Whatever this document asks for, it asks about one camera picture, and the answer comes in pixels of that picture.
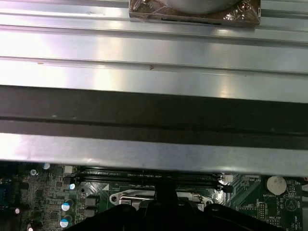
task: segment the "metal rail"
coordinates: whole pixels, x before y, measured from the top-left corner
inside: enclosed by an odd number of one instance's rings
[[[251,30],[131,22],[126,0],[1,0],[0,84],[307,103],[308,1],[261,6]]]
[[[308,1],[262,1],[255,30],[132,22],[127,6],[125,0],[0,0],[0,85],[308,103]],[[19,116],[13,114],[19,107],[2,100],[12,112],[6,119]],[[34,114],[42,108],[50,106],[40,102]],[[24,133],[0,133],[1,160],[307,174],[302,150]]]

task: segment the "electrolytic capacitor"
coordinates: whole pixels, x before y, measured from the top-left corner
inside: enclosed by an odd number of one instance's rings
[[[28,204],[25,204],[25,205],[21,204],[18,207],[13,208],[14,213],[16,215],[22,214],[22,213],[26,212],[29,209],[30,209],[30,205],[28,205]]]
[[[47,169],[49,169],[49,168],[50,168],[50,164],[49,164],[49,163],[43,164],[43,169],[44,169],[44,170],[47,170]]]
[[[61,219],[60,221],[60,226],[62,228],[66,228],[67,226],[69,226],[72,223],[72,216],[71,215],[66,215],[64,218]]]
[[[43,227],[43,223],[41,221],[33,221],[28,224],[27,231],[38,231]]]
[[[68,210],[71,209],[71,207],[73,206],[74,202],[71,199],[66,200],[62,205],[61,205],[61,209],[66,212]]]

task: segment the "screw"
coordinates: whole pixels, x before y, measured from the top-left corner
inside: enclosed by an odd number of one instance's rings
[[[35,169],[30,171],[31,176],[36,176],[37,174],[38,174],[38,172]]]

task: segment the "black plastic part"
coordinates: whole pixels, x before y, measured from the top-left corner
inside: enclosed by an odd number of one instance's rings
[[[219,204],[211,204],[205,207],[204,214],[210,217],[212,222],[219,224],[222,230],[243,231],[283,231],[284,229],[267,224],[261,220],[247,216],[231,208]]]
[[[306,111],[304,103],[0,86],[4,133],[307,150]]]

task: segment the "chip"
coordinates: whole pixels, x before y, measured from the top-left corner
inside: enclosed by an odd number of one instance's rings
[[[70,177],[64,177],[63,184],[70,184],[71,178]]]
[[[36,195],[36,197],[42,197],[43,196],[43,190],[36,190],[35,195]]]
[[[85,204],[86,204],[86,206],[96,206],[96,198],[95,197],[87,197]]]
[[[50,220],[57,220],[58,214],[57,213],[50,213]]]
[[[56,187],[62,187],[62,182],[56,182]]]
[[[90,218],[95,215],[96,210],[94,209],[86,209],[85,210],[85,217]]]
[[[21,184],[20,184],[20,189],[29,189],[29,184],[28,183],[25,183],[25,182],[22,182]]]

